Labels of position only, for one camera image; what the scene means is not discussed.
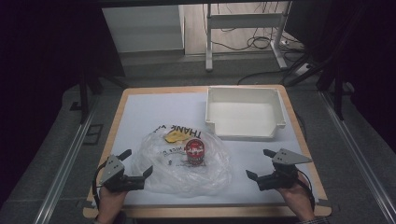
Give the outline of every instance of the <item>plastic bag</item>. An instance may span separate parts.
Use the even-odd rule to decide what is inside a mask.
[[[229,150],[213,133],[162,125],[147,135],[133,155],[132,173],[153,165],[145,189],[186,197],[218,192],[231,182]]]

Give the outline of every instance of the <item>metal frame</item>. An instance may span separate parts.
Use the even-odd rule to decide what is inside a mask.
[[[207,72],[213,70],[212,29],[277,27],[275,41],[271,41],[271,48],[276,56],[280,69],[287,69],[286,62],[280,53],[279,42],[286,25],[291,2],[288,2],[282,13],[267,14],[237,14],[212,15],[211,4],[207,4],[206,15],[206,64]]]

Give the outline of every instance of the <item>white plastic tray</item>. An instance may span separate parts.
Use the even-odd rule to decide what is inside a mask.
[[[271,139],[286,121],[277,89],[209,87],[205,123],[221,139]]]

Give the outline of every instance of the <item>gray floor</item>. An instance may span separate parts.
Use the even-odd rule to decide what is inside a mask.
[[[158,58],[123,56],[126,77],[120,78],[131,87],[192,86],[236,84],[246,75],[278,71],[271,53],[215,56],[214,71],[205,71],[204,58],[163,56]],[[241,84],[277,84],[281,73],[261,74],[245,79]],[[315,88],[318,77],[287,88],[296,113],[302,118],[306,142],[318,169],[323,187],[332,204],[331,223],[388,223],[377,199],[350,153],[348,144],[336,128],[328,108]],[[91,187],[106,137],[115,115],[122,89],[101,79],[105,90],[97,96],[98,103],[91,125],[103,125],[97,144],[89,136],[76,156],[70,174],[64,178],[64,188],[55,201],[49,223],[90,223],[82,215],[82,207]],[[33,223],[49,187],[57,174],[66,151],[72,145],[79,128],[79,111],[70,111],[79,102],[78,88],[64,94],[63,108],[48,137],[30,164],[18,186],[0,212],[0,223]],[[396,201],[396,155],[350,103],[343,101],[345,124],[355,137],[361,153],[370,164],[389,197]],[[289,219],[227,218],[227,219],[165,219],[137,220],[138,223],[290,223]]]

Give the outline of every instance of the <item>table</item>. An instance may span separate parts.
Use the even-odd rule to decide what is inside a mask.
[[[309,149],[304,141],[303,134],[299,127],[297,118],[295,117],[289,97],[284,87],[279,85],[260,85],[250,86],[263,88],[276,88],[282,97],[285,109],[290,118],[290,125],[295,132],[296,142],[300,146],[302,154],[311,157]],[[99,164],[106,161],[112,152],[112,148],[116,143],[117,132],[120,128],[121,118],[130,95],[145,94],[166,94],[166,93],[205,93],[208,87],[171,87],[171,88],[141,88],[125,90],[119,104],[116,116],[114,118],[110,133],[108,135],[106,145]],[[328,216],[332,209],[327,202],[327,196],[320,182],[318,172],[313,162],[306,165],[311,176],[314,191],[317,194],[316,216]],[[87,197],[88,202],[93,202],[92,193]],[[294,217],[294,214],[285,204],[259,204],[259,203],[243,203],[243,204],[141,204],[141,205],[124,205],[123,211],[128,217],[133,218],[165,218],[165,217]],[[95,217],[97,210],[91,206],[83,209],[85,217]]]

